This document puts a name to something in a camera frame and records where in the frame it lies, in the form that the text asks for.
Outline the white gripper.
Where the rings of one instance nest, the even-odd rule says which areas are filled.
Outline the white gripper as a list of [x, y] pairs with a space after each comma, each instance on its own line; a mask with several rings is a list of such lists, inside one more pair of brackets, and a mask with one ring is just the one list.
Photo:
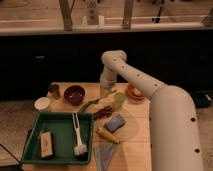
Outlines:
[[100, 77], [100, 95], [104, 96], [108, 92], [112, 90], [112, 88], [115, 86], [117, 82], [117, 79], [112, 77], [106, 77], [106, 76], [101, 76]]

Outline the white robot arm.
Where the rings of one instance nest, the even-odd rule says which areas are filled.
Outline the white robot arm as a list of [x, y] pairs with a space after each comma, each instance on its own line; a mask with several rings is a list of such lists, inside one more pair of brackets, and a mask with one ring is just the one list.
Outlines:
[[150, 100], [152, 171], [204, 171], [196, 107], [190, 94], [126, 63], [123, 50], [105, 51], [100, 84], [110, 90], [120, 75]]

